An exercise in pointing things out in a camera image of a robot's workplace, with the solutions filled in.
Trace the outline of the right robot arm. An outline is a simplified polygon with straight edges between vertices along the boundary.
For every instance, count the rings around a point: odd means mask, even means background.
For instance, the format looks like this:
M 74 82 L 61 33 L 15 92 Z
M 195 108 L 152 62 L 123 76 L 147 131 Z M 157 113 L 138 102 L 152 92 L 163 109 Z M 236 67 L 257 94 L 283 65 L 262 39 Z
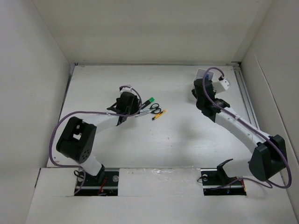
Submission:
M 194 81 L 192 94 L 196 98 L 196 107 L 212 122 L 233 134 L 251 155 L 249 159 L 224 161 L 224 168 L 216 172 L 217 181 L 226 184 L 234 177 L 253 176 L 260 182 L 267 182 L 281 170 L 289 170 L 285 140 L 280 135 L 262 132 L 241 118 L 229 103 L 216 98 L 216 85 L 224 91 L 229 87 L 225 79 L 215 84 L 207 78 Z

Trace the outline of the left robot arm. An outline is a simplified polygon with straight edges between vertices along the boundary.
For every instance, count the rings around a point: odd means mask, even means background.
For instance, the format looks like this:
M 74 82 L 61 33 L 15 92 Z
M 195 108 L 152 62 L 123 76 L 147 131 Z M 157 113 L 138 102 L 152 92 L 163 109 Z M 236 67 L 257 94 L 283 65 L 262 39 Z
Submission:
M 105 178 L 105 167 L 92 153 L 96 134 L 119 126 L 128 117 L 137 114 L 141 105 L 138 94 L 121 91 L 107 112 L 87 112 L 90 116 L 85 119 L 72 116 L 57 141 L 56 150 L 75 161 L 86 172 L 92 184 L 101 184 Z

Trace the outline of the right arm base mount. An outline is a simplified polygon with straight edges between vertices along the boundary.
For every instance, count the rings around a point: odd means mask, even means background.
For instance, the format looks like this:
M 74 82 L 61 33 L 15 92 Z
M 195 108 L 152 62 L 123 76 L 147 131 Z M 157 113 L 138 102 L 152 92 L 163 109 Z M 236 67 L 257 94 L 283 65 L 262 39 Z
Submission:
M 202 184 L 204 196 L 246 196 L 246 188 L 243 180 L 238 178 L 228 177 L 224 171 L 224 165 L 233 159 L 226 160 L 220 163 L 216 168 L 201 168 L 201 176 L 197 179 L 198 183 Z

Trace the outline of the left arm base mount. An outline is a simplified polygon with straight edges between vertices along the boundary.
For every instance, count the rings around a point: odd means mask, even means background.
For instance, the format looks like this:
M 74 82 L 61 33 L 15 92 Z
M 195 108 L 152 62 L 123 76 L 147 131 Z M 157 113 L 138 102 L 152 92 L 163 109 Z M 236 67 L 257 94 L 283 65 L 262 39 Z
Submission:
M 118 196 L 119 169 L 105 169 L 104 176 L 100 182 L 96 177 L 89 174 L 84 175 L 82 170 L 75 170 L 76 185 L 75 196 Z

